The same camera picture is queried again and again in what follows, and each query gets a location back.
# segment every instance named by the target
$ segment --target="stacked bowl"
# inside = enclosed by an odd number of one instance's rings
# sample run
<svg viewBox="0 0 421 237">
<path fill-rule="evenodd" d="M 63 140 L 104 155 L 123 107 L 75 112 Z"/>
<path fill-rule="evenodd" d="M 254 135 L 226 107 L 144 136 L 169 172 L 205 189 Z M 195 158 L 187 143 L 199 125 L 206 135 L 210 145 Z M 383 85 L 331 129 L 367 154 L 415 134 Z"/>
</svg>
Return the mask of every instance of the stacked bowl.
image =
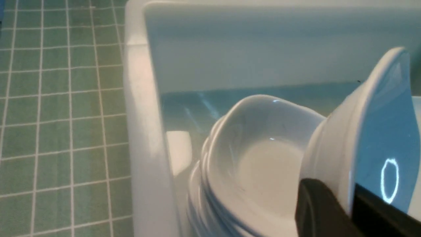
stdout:
<svg viewBox="0 0 421 237">
<path fill-rule="evenodd" d="M 356 164 L 376 170 L 405 159 L 410 169 L 419 158 L 409 55 L 394 48 L 328 118 L 267 95 L 239 101 L 203 144 L 189 180 L 188 218 L 200 237 L 296 237 L 301 179 L 323 181 L 351 214 L 355 181 L 377 188 Z M 394 196 L 404 206 L 412 192 Z"/>
</svg>

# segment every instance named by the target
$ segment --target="blue-tinted surface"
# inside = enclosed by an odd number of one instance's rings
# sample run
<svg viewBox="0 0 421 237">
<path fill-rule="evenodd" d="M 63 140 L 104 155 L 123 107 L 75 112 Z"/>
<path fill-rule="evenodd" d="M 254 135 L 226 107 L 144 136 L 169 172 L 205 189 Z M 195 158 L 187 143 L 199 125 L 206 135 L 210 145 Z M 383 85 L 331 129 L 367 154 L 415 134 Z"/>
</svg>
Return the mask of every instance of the blue-tinted surface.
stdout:
<svg viewBox="0 0 421 237">
<path fill-rule="evenodd" d="M 161 95 L 166 131 L 188 131 L 193 155 L 198 155 L 203 141 L 218 118 L 241 99 L 253 94 L 268 94 L 329 115 L 360 83 L 327 83 L 278 88 L 178 92 Z"/>
<path fill-rule="evenodd" d="M 377 88 L 360 136 L 356 182 L 407 212 L 418 177 L 420 137 L 405 63 Z"/>
</svg>

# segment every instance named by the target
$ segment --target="white plastic tray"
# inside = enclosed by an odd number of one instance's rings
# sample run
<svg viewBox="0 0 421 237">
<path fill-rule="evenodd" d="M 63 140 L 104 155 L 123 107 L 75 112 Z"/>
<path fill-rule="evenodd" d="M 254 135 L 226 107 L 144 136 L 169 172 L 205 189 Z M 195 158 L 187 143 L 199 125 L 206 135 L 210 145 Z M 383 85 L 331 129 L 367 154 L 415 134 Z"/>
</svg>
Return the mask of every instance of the white plastic tray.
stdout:
<svg viewBox="0 0 421 237">
<path fill-rule="evenodd" d="M 161 95 L 356 83 L 396 46 L 405 46 L 413 62 L 421 59 L 417 0 L 202 0 L 144 8 L 147 2 L 130 0 L 125 12 L 136 237 L 190 235 L 177 204 L 184 195 L 177 182 L 186 175 L 175 181 L 171 173 Z"/>
</svg>

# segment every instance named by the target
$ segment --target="ceramic bowl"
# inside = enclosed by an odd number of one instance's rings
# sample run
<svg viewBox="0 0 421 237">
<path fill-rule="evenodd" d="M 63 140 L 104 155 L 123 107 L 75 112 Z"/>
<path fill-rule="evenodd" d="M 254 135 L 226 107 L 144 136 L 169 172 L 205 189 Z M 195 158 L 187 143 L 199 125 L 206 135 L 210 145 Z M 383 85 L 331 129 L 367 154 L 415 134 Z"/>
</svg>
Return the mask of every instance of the ceramic bowl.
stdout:
<svg viewBox="0 0 421 237">
<path fill-rule="evenodd" d="M 203 188 L 223 216 L 255 236 L 296 236 L 301 159 L 324 119 L 272 96 L 239 101 L 209 137 L 202 160 Z"/>
<path fill-rule="evenodd" d="M 409 54 L 388 51 L 314 132 L 301 178 L 317 178 L 351 215 L 355 182 L 406 212 L 418 176 L 420 138 Z"/>
</svg>

